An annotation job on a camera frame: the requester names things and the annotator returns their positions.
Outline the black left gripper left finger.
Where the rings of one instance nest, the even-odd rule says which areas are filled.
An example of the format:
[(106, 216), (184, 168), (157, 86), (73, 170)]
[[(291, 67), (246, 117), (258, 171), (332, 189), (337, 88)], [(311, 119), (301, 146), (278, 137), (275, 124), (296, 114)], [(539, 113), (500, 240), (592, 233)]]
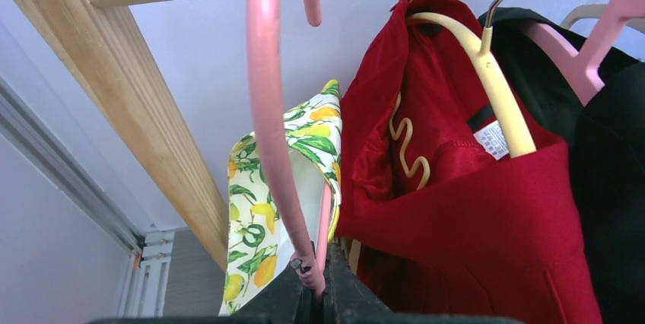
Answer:
[(240, 311), (229, 316), (164, 316), (151, 318), (107, 318), (92, 324), (252, 324), (312, 323), (313, 295), (288, 269), (263, 289)]

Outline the cream plastic hanger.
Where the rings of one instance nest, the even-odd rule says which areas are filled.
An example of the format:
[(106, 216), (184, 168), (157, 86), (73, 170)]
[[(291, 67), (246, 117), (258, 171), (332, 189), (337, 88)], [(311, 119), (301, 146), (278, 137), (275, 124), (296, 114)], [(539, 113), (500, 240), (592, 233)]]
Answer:
[(409, 261), (421, 271), (520, 276), (543, 260), (531, 157), (497, 160), (470, 117), (489, 103), (456, 37), (433, 12), (481, 26), (459, 0), (398, 0), (341, 101), (343, 206), (338, 233), (361, 243), (362, 276)]

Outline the pink wire hanger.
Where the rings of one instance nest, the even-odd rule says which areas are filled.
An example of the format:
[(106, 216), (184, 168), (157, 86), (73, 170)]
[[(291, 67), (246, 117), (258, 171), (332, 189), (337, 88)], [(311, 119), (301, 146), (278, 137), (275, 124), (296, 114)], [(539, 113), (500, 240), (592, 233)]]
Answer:
[(246, 0), (246, 46), (251, 113), (262, 169), (294, 247), (291, 267), (316, 300), (326, 289), (332, 190), (322, 190), (317, 244), (297, 195), (284, 131), (280, 58), (280, 0)]

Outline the lemon print skirt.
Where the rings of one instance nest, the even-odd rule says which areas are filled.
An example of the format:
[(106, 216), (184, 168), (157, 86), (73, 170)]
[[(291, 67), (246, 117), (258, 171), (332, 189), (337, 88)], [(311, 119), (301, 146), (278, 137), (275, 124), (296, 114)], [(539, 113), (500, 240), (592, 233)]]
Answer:
[(284, 111), (253, 94), (259, 117), (228, 160), (229, 233), (223, 316), (242, 310), (287, 268), (320, 297), (341, 197), (340, 86), (330, 80)]

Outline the red pleated skirt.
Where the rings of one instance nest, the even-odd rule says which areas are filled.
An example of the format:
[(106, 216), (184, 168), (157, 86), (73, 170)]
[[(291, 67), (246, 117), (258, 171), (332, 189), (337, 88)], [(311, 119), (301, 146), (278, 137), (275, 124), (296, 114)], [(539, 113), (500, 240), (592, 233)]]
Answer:
[(481, 33), (459, 0), (400, 0), (343, 96), (336, 233), (361, 243), (358, 277), (398, 312), (600, 323), (567, 144), (526, 116), (536, 152), (494, 157), (472, 63), (418, 12)]

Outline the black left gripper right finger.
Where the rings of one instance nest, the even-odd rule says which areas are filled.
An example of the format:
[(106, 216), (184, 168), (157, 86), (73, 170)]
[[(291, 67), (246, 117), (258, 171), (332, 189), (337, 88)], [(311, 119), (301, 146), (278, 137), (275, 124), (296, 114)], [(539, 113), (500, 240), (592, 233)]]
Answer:
[(503, 324), (515, 319), (499, 316), (395, 313), (350, 270), (342, 244), (327, 249), (326, 292), (323, 296), (324, 323), (400, 324)]

